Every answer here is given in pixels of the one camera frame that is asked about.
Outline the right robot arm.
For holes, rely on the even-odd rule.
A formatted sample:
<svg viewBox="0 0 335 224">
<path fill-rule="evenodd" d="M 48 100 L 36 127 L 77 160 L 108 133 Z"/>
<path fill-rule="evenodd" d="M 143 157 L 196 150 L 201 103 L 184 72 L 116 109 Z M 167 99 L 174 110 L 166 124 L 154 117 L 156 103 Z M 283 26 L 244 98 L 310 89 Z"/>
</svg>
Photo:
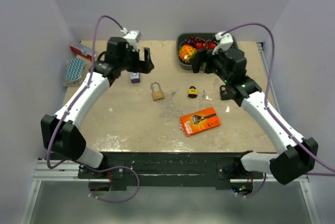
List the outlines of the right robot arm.
<svg viewBox="0 0 335 224">
<path fill-rule="evenodd" d="M 247 76 L 247 59 L 239 49 L 228 49 L 213 54 L 200 49 L 190 60 L 194 73 L 204 63 L 205 73 L 215 73 L 224 82 L 226 99 L 234 100 L 262 128 L 269 137 L 276 154 L 248 152 L 233 165 L 238 178 L 246 178 L 251 172 L 269 173 L 286 185 L 307 174 L 315 166 L 313 156 L 318 143 L 314 138 L 305 138 L 294 130 L 268 102 L 261 87 Z"/>
</svg>

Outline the black padlock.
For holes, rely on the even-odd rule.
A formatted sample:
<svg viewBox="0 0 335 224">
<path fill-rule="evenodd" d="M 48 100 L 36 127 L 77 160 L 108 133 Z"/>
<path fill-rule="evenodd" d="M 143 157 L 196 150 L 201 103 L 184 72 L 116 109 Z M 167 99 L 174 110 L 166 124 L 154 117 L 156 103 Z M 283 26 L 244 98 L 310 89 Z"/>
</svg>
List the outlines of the black padlock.
<svg viewBox="0 0 335 224">
<path fill-rule="evenodd" d="M 228 94 L 226 87 L 224 85 L 220 86 L 220 99 L 225 101 L 225 100 L 230 100 L 230 95 Z"/>
</svg>

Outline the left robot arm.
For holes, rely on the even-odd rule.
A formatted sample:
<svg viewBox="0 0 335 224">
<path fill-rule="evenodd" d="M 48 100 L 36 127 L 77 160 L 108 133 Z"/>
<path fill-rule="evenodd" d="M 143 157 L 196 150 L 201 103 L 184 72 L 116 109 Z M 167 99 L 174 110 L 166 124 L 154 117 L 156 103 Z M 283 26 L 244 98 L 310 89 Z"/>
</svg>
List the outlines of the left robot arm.
<svg viewBox="0 0 335 224">
<path fill-rule="evenodd" d="M 122 71 L 149 74 L 154 69 L 150 49 L 143 49 L 144 59 L 140 60 L 137 45 L 135 39 L 111 37 L 106 51 L 92 63 L 93 70 L 69 101 L 53 116 L 44 115 L 41 131 L 47 160 L 50 160 L 51 153 L 56 153 L 67 160 L 90 166 L 90 172 L 96 178 L 107 175 L 108 165 L 103 162 L 103 154 L 87 146 L 80 128 L 88 112 Z"/>
</svg>

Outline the brass padlock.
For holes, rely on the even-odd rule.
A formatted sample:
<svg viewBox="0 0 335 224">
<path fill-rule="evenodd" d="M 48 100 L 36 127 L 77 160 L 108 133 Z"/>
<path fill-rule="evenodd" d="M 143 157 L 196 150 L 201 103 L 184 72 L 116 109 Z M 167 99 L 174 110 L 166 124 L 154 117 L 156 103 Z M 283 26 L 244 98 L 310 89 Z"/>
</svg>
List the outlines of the brass padlock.
<svg viewBox="0 0 335 224">
<path fill-rule="evenodd" d="M 164 92 L 161 89 L 161 85 L 159 82 L 154 81 L 151 83 L 151 90 L 152 90 L 152 98 L 154 101 L 165 99 Z"/>
</svg>

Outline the yellow padlock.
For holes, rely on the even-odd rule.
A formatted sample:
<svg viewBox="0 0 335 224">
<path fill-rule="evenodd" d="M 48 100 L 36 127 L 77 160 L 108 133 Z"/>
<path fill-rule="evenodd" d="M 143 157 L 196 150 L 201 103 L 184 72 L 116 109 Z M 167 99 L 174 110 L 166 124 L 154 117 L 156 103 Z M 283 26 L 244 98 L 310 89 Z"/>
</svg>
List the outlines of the yellow padlock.
<svg viewBox="0 0 335 224">
<path fill-rule="evenodd" d="M 196 98 L 198 96 L 198 91 L 196 87 L 190 86 L 188 89 L 188 97 L 189 98 Z"/>
</svg>

